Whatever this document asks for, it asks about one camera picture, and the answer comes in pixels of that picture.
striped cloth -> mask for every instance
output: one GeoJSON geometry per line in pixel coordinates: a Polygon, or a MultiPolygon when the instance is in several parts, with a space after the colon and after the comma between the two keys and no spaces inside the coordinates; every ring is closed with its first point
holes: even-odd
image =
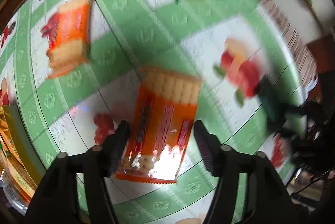
{"type": "Polygon", "coordinates": [[[294,57],[303,88],[310,91],[316,85],[318,78],[316,61],[312,53],[307,46],[304,45],[296,28],[283,15],[275,2],[272,0],[260,1],[264,9],[276,21],[279,30],[294,57]]]}

orange biscuit packet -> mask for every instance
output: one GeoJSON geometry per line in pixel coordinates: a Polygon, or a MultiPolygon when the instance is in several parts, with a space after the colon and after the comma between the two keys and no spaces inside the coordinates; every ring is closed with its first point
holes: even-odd
{"type": "Polygon", "coordinates": [[[46,55],[53,72],[48,78],[67,74],[88,61],[91,3],[92,0],[73,0],[60,6],[41,29],[42,37],[49,39],[46,55]]]}
{"type": "Polygon", "coordinates": [[[116,178],[175,183],[197,110],[201,81],[150,70],[142,81],[130,138],[116,178]]]}

